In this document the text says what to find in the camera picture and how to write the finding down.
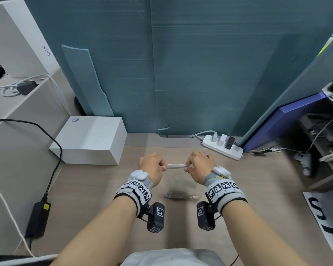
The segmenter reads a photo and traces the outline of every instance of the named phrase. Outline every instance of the white game controller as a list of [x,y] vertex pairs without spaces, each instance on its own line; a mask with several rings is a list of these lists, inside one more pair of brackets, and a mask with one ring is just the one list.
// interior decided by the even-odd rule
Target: white game controller
[[311,154],[309,152],[297,152],[294,159],[301,163],[303,174],[307,177],[311,177]]

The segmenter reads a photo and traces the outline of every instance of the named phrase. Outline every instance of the white paper with black letters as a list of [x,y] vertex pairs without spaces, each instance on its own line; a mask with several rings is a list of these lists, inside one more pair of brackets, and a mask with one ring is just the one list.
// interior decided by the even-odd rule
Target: white paper with black letters
[[310,207],[312,214],[315,216],[325,239],[333,251],[333,225],[331,220],[324,216],[322,212],[322,205],[320,203],[322,194],[315,192],[303,192],[303,195],[306,198],[307,204]]

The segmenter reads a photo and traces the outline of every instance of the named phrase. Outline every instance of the person's right hand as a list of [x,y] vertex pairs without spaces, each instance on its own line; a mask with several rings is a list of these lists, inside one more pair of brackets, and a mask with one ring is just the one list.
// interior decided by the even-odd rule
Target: person's right hand
[[201,185],[205,184],[206,176],[217,167],[214,158],[211,155],[206,155],[204,152],[194,151],[187,159],[186,164],[193,165],[192,167],[185,167],[184,171],[191,174],[196,183]]

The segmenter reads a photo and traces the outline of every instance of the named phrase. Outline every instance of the white power strip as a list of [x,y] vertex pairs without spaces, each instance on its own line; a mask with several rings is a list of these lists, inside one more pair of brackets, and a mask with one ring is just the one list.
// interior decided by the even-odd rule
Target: white power strip
[[239,160],[243,155],[243,149],[239,146],[232,145],[231,149],[227,149],[224,147],[224,143],[222,145],[217,145],[217,142],[219,139],[217,139],[217,142],[211,142],[211,135],[206,135],[203,142],[201,144],[204,147],[210,148],[218,153],[221,153],[227,157],[230,157],[235,160]]

